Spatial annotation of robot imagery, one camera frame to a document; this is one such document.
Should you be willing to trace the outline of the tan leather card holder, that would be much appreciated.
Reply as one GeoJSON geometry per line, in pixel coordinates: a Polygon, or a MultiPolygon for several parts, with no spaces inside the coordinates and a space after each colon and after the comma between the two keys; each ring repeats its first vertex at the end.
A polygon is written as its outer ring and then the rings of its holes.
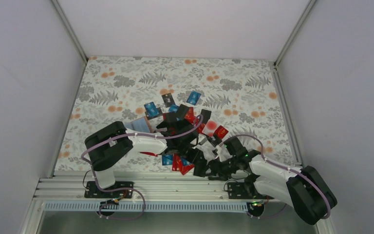
{"type": "Polygon", "coordinates": [[[144,132],[144,133],[152,133],[153,128],[151,124],[149,123],[149,120],[147,117],[141,117],[135,120],[132,120],[131,122],[124,122],[124,126],[127,129],[131,129],[138,132],[144,132]]]}

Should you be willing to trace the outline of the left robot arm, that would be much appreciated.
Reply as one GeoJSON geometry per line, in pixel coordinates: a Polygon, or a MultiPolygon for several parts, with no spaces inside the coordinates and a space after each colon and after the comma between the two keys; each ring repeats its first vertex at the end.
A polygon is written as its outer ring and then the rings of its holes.
{"type": "Polygon", "coordinates": [[[199,122],[187,120],[163,121],[157,126],[159,132],[144,133],[116,121],[88,136],[85,153],[98,182],[96,190],[103,197],[115,193],[113,166],[129,153],[177,154],[194,165],[206,163],[203,151],[193,145],[199,138],[199,126],[199,122]]]}

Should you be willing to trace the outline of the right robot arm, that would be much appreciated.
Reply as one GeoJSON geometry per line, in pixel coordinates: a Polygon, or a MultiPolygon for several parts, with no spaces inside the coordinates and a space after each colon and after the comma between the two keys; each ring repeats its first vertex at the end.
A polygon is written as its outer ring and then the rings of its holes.
{"type": "Polygon", "coordinates": [[[226,181],[230,199],[256,199],[253,205],[258,208],[265,205],[261,199],[277,199],[310,225],[330,217],[337,199],[314,167],[289,167],[273,161],[261,151],[246,149],[237,137],[223,144],[231,157],[209,161],[205,175],[226,181]]]}

